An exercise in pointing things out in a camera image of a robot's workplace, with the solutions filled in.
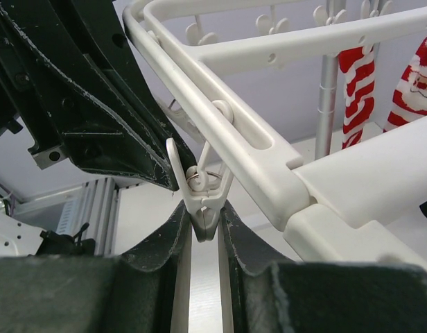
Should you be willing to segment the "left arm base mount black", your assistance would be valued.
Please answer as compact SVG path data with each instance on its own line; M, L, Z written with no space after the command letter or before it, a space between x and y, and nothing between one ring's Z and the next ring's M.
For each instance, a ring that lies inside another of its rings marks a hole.
M39 255L70 255L81 256L95 253L96 242L94 239L82 239L84 231L89 227L89 223L84 223L79 231L70 236L67 234L57 234L54 231L41 231L42 243L35 253Z

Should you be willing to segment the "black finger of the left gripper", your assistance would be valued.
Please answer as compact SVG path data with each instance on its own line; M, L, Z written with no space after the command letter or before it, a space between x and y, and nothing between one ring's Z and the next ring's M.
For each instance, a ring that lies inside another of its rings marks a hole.
M58 1L58 16L77 44L133 108L129 126L167 157L166 140L173 138L182 165L191 167L195 156L159 107L132 54L111 1Z

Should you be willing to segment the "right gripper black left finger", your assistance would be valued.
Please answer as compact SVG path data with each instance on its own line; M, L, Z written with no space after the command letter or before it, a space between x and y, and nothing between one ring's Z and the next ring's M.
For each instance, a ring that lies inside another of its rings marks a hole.
M0 332L186 332L190 216L119 256L39 255L40 229L0 213Z

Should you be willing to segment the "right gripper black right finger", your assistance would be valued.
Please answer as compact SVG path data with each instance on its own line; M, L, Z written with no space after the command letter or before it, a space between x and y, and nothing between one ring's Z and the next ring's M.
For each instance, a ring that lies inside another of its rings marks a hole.
M427 272L418 266L295 262L230 203L218 252L224 332L427 332Z

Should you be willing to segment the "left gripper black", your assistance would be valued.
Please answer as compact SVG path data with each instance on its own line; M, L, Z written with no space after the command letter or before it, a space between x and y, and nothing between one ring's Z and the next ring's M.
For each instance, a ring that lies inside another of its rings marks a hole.
M40 169L65 159L87 173L177 190L170 160L127 120L133 108L58 16L58 1L0 1L0 136L27 129Z

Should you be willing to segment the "white hanger clip front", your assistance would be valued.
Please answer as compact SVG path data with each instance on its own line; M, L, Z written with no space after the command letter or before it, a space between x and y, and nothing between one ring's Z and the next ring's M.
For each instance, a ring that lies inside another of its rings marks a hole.
M209 155L213 148L204 143L200 159L196 165L183 170L175 140L166 140L166 150L187 212L199 242L211 241L220 220L220 211L225 205L234 179L225 163L217 172L207 169Z

